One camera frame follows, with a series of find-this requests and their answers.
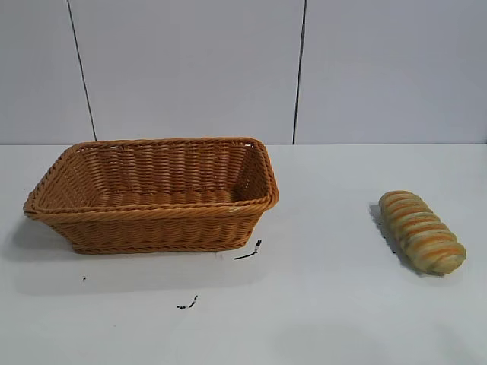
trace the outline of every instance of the bread loaf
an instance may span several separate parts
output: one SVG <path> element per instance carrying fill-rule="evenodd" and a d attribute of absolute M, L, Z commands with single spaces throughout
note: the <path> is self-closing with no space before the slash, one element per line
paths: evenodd
<path fill-rule="evenodd" d="M 417 195 L 387 192 L 379 206 L 384 223 L 415 267 L 447 274 L 462 265 L 465 248 Z"/>

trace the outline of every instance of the black mark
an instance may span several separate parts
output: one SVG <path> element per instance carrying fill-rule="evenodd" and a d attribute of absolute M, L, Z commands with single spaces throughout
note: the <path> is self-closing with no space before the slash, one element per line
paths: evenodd
<path fill-rule="evenodd" d="M 195 295 L 195 299 L 193 299 L 193 302 L 190 305 L 188 305 L 188 306 L 177 306 L 177 308 L 179 308 L 179 309 L 192 308 L 195 305 L 197 299 L 198 299 L 198 296 Z"/>
<path fill-rule="evenodd" d="M 257 251 L 259 251 L 259 248 L 260 248 L 260 243 L 262 243 L 262 240 L 258 240 L 257 243 L 256 243 L 256 248 L 253 250 L 252 253 L 249 253 L 248 255 L 245 255 L 245 256 L 241 256 L 241 257 L 234 257 L 234 260 L 240 260 L 240 259 L 245 259 L 247 257 L 251 257 L 253 255 L 255 255 L 257 253 Z"/>

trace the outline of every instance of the white wall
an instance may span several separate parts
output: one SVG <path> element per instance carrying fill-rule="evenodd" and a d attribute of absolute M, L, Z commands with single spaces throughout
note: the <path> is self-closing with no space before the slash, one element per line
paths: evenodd
<path fill-rule="evenodd" d="M 297 143 L 485 142 L 485 0 L 308 0 Z"/>
<path fill-rule="evenodd" d="M 65 0 L 1 0 L 0 144 L 92 139 Z"/>
<path fill-rule="evenodd" d="M 72 0 L 98 139 L 290 144 L 302 0 Z"/>

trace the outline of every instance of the wicker basket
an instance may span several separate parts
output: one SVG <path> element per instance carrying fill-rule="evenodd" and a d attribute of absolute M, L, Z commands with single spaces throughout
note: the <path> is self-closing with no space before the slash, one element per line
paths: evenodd
<path fill-rule="evenodd" d="M 79 253 L 219 251 L 244 246 L 277 201 L 251 138 L 107 141 L 68 148 L 24 211 Z"/>

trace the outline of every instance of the white table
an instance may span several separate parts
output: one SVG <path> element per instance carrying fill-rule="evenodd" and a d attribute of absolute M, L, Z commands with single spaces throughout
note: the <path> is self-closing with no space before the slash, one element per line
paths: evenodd
<path fill-rule="evenodd" d="M 281 199 L 246 247 L 101 256 L 23 217 L 64 148 L 0 147 L 2 364 L 487 363 L 487 145 L 271 146 Z M 458 235 L 461 268 L 401 265 L 369 212 L 392 189 Z"/>

